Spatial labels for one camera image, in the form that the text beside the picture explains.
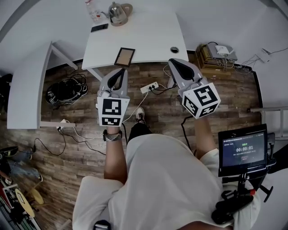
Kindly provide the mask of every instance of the white table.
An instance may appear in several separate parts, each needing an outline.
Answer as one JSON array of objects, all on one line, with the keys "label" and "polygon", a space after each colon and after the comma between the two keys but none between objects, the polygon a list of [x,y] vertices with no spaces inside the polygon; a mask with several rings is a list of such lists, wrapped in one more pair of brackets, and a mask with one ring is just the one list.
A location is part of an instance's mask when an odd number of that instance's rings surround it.
[{"label": "white table", "polygon": [[25,57],[13,73],[7,114],[7,128],[37,129],[40,126],[75,127],[75,123],[41,121],[41,100],[46,68],[51,52],[69,66],[78,69],[51,42]]},{"label": "white table", "polygon": [[[90,33],[82,69],[101,81],[103,75],[97,68],[114,65],[121,47],[135,49],[131,63],[167,62],[170,58],[188,61],[174,12],[133,12],[123,26],[113,27],[109,23],[108,29]],[[171,47],[177,47],[179,52],[172,53]]]}]

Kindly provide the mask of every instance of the plastic bottle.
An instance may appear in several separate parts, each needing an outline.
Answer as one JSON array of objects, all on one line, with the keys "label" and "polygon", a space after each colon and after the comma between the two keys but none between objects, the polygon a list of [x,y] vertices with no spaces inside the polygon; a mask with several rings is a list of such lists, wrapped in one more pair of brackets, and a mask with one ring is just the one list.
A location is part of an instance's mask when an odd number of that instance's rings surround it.
[{"label": "plastic bottle", "polygon": [[94,23],[100,23],[103,20],[103,17],[101,16],[100,11],[96,8],[95,0],[87,0],[85,3],[88,14]]}]

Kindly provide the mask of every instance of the monitor screen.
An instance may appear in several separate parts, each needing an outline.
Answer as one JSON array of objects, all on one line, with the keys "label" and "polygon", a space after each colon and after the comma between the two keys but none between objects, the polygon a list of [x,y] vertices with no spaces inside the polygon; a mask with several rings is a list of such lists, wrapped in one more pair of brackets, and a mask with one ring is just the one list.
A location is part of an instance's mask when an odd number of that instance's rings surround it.
[{"label": "monitor screen", "polygon": [[225,139],[223,145],[223,167],[254,163],[265,159],[264,132]]}]

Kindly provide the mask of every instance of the electric kettle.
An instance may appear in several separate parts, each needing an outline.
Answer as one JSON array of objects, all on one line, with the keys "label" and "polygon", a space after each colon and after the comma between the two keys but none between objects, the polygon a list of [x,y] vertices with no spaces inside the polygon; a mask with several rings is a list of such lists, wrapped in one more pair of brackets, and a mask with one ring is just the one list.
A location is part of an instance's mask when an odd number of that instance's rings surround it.
[{"label": "electric kettle", "polygon": [[118,4],[112,2],[109,7],[109,16],[112,26],[119,27],[127,23],[128,16],[131,14],[133,6],[131,4]]}]

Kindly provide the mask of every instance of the metal rack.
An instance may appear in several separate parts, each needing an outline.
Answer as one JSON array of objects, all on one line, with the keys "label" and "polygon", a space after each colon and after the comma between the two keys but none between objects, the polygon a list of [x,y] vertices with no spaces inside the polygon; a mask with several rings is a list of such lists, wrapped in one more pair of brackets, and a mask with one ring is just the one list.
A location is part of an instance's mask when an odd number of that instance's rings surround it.
[{"label": "metal rack", "polygon": [[266,112],[272,112],[272,111],[280,111],[280,132],[279,137],[275,137],[275,141],[287,141],[288,140],[288,133],[285,135],[284,133],[284,111],[288,111],[288,106],[283,107],[268,107],[268,108],[250,108],[247,111],[248,112],[260,112],[261,113],[261,123],[266,123]]}]

